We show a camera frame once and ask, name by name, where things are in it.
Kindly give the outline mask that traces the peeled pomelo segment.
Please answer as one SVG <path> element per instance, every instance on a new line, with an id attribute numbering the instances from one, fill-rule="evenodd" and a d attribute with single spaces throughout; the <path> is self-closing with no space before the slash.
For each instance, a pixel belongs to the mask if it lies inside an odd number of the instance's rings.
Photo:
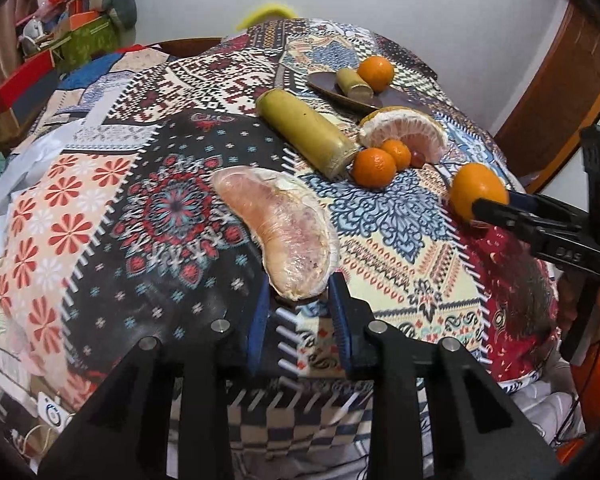
<path id="1" fill-rule="evenodd" d="M 279 296 L 291 302 L 320 296 L 339 266 L 340 246 L 312 190 L 290 174 L 248 166 L 216 170 L 210 182 L 250 229 Z"/>

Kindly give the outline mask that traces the pomelo wedge with rind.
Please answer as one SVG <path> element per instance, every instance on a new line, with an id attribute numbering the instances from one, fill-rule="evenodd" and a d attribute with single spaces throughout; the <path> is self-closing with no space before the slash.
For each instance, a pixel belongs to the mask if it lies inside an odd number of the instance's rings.
<path id="1" fill-rule="evenodd" d="M 361 119 L 358 128 L 358 143 L 364 148 L 379 148 L 387 140 L 398 140 L 432 164 L 440 162 L 449 149 L 449 137 L 440 122 L 414 108 L 380 108 Z"/>

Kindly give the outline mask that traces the small mandarin orange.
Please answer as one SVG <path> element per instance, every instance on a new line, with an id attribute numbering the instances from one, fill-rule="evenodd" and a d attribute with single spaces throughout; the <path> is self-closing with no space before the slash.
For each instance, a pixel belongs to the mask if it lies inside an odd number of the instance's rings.
<path id="1" fill-rule="evenodd" d="M 404 171 L 411 167 L 412 153 L 400 140 L 385 140 L 382 142 L 380 148 L 393 158 L 394 163 L 396 164 L 396 170 Z"/>

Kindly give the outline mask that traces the dark oval plate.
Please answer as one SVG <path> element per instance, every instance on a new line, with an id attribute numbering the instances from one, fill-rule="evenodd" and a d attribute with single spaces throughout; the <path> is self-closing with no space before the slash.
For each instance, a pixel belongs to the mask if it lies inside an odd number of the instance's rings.
<path id="1" fill-rule="evenodd" d="M 416 107 L 418 105 L 405 92 L 393 88 L 388 88 L 379 94 L 368 93 L 362 87 L 353 89 L 349 94 L 344 93 L 338 84 L 335 73 L 309 74 L 306 84 L 315 93 L 324 96 L 329 101 L 360 113 L 371 113 L 388 106 Z"/>

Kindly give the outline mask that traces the red flat box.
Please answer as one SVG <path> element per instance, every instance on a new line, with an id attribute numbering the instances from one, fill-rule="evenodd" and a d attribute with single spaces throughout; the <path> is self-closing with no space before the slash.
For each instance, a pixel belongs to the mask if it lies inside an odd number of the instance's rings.
<path id="1" fill-rule="evenodd" d="M 20 65 L 0 85 L 0 114 L 6 112 L 23 93 L 48 74 L 56 73 L 53 53 L 43 51 Z"/>

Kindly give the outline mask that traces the short yellow sugarcane piece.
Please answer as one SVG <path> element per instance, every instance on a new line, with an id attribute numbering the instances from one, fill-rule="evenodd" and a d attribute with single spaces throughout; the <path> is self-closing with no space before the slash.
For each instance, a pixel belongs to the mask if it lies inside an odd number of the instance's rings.
<path id="1" fill-rule="evenodd" d="M 337 70 L 336 83 L 340 91 L 351 100 L 368 102 L 374 97 L 372 87 L 353 68 L 343 67 Z"/>

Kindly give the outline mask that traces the patchwork patterned quilt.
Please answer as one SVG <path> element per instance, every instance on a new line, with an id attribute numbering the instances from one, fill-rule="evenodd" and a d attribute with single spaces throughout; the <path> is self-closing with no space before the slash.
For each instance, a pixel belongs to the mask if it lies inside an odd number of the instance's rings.
<path id="1" fill-rule="evenodd" d="M 0 421 L 47 453 L 143 336 L 189 344 L 271 300 L 262 384 L 230 385 L 230 445 L 268 457 L 370 437 L 372 385 L 344 376 L 325 306 L 342 278 L 382 322 L 464 344 L 507 392 L 556 342 L 550 272 L 465 223 L 448 186 L 490 134 L 411 51 L 365 28 L 283 20 L 190 58 L 146 48 L 67 77 L 3 190 Z"/>

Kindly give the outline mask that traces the dark red grape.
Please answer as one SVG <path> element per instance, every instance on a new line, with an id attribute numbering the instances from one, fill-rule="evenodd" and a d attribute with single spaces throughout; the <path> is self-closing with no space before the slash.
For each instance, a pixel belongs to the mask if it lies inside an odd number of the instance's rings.
<path id="1" fill-rule="evenodd" d="M 419 153 L 418 151 L 412 151 L 412 156 L 411 156 L 411 167 L 412 168 L 420 169 L 423 166 L 425 166 L 426 162 L 427 162 L 427 159 L 424 154 Z"/>

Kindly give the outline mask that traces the small orange fruit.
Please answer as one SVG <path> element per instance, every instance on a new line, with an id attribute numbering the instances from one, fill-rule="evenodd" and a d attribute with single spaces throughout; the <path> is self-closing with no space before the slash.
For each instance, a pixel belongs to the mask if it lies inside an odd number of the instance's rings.
<path id="1" fill-rule="evenodd" d="M 394 78 L 393 65 L 388 58 L 379 55 L 366 58 L 360 63 L 356 72 L 375 93 L 385 91 Z"/>

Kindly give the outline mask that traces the mandarin orange near cane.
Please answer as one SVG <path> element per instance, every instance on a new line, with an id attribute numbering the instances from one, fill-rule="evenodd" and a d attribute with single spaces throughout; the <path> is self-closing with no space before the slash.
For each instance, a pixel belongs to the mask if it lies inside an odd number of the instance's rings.
<path id="1" fill-rule="evenodd" d="M 355 156 L 350 174 L 362 188 L 386 188 L 397 172 L 391 155 L 380 148 L 366 148 Z"/>

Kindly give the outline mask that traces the wooden door frame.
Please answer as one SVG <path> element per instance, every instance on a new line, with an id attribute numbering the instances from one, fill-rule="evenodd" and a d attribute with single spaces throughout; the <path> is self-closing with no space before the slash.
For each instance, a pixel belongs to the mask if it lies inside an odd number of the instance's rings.
<path id="1" fill-rule="evenodd" d="M 600 117 L 600 24 L 570 0 L 556 36 L 495 136 L 508 169 L 530 193 L 545 188 Z"/>

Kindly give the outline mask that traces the long yellow sugarcane piece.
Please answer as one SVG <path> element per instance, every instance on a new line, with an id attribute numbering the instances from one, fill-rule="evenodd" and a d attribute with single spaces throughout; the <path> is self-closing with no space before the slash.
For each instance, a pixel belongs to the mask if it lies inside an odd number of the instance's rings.
<path id="1" fill-rule="evenodd" d="M 358 154 L 356 144 L 334 124 L 293 94 L 272 89 L 256 101 L 258 115 L 329 180 L 346 170 Z"/>

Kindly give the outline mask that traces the yellow fuzzy headboard item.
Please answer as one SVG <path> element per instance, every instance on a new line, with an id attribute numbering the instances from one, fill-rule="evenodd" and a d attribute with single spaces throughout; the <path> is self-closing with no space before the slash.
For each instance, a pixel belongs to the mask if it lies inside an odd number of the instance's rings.
<path id="1" fill-rule="evenodd" d="M 267 21 L 298 18 L 299 14 L 291 7 L 280 2 L 263 3 L 250 11 L 236 26 L 237 30 L 247 29 Z"/>

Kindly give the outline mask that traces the green storage box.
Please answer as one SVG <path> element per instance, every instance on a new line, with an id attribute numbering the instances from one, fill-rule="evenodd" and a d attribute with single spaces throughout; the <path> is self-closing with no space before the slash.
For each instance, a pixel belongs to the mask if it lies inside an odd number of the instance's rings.
<path id="1" fill-rule="evenodd" d="M 119 46 L 114 23 L 108 16 L 101 16 L 55 39 L 50 52 L 58 72 L 66 74 L 114 52 Z"/>

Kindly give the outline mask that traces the large orange with sticker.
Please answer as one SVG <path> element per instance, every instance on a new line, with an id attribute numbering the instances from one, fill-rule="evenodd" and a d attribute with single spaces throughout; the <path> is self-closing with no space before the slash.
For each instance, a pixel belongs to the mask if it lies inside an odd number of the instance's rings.
<path id="1" fill-rule="evenodd" d="M 494 203 L 509 204 L 509 192 L 489 167 L 478 162 L 461 166 L 452 180 L 449 192 L 449 202 L 455 213 L 466 222 L 474 221 L 472 205 L 482 198 Z"/>

